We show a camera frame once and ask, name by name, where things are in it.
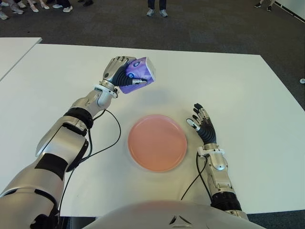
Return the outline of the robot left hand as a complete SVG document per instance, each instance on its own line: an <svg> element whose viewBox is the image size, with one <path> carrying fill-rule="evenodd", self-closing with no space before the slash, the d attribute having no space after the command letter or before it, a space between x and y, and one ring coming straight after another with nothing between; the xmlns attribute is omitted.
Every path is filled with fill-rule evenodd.
<svg viewBox="0 0 305 229"><path fill-rule="evenodd" d="M127 67L135 60L135 57L130 56L112 58L104 70L103 78L99 85L114 90L116 86L147 84L145 79L133 79L126 75Z"/></svg>

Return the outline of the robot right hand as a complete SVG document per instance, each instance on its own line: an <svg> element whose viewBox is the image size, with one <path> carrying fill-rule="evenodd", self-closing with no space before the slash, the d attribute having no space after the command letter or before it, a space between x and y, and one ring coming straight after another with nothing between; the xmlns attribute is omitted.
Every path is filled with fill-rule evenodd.
<svg viewBox="0 0 305 229"><path fill-rule="evenodd" d="M205 145L216 144L216 131L207 111L199 103L194 104L193 111L196 114L192 115L193 119L186 119L187 124L197 132Z"/></svg>

